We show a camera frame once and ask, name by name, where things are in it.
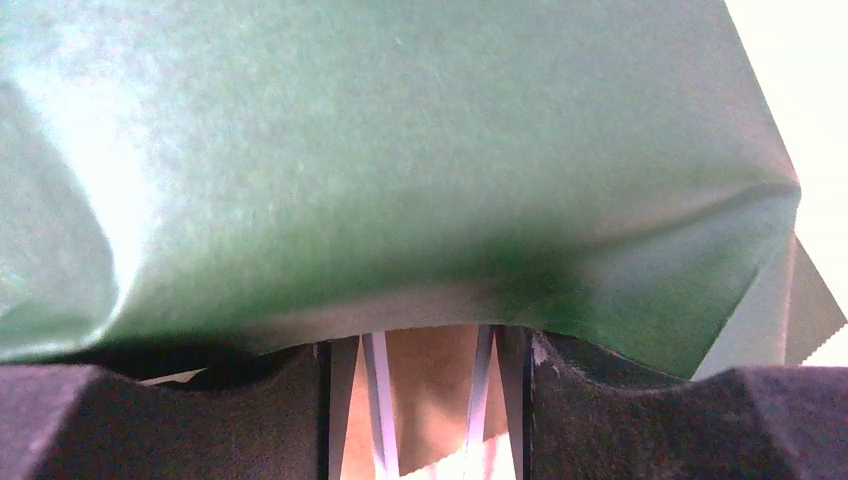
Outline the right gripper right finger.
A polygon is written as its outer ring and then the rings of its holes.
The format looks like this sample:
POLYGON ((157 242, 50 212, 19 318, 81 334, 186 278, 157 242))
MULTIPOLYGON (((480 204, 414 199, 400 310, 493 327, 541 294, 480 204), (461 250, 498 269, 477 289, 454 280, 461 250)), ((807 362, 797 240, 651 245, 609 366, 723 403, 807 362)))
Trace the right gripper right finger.
POLYGON ((686 381, 600 345, 496 330, 520 479, 843 479, 847 372, 732 368, 686 381))

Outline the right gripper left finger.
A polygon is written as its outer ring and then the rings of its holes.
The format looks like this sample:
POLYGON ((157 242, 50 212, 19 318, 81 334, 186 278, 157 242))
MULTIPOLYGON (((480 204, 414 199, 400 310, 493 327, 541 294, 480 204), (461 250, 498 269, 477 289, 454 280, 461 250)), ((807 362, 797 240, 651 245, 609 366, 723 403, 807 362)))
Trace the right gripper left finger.
POLYGON ((301 346, 144 385, 93 365, 1 370, 5 479, 324 479, 328 360, 301 346))

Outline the metal tongs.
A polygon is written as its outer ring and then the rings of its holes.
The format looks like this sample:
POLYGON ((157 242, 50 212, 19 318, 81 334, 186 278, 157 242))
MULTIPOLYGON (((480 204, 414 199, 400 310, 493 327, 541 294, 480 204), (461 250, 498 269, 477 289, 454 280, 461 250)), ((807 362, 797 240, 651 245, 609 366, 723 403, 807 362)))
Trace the metal tongs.
MULTIPOLYGON (((462 479, 478 325, 386 333, 402 479, 462 479)), ((340 479, 375 479, 368 378, 359 342, 340 479)), ((499 365, 488 372, 483 479, 516 479, 499 365)))

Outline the green paper bag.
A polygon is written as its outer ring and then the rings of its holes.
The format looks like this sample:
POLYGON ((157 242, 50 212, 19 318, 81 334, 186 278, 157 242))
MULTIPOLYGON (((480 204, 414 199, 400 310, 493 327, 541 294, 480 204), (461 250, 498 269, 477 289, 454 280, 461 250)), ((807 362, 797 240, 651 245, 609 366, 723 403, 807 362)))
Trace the green paper bag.
POLYGON ((305 345, 327 467, 359 342, 500 326, 686 381, 785 366, 834 301, 722 1, 5 1, 1 370, 144 385, 305 345))

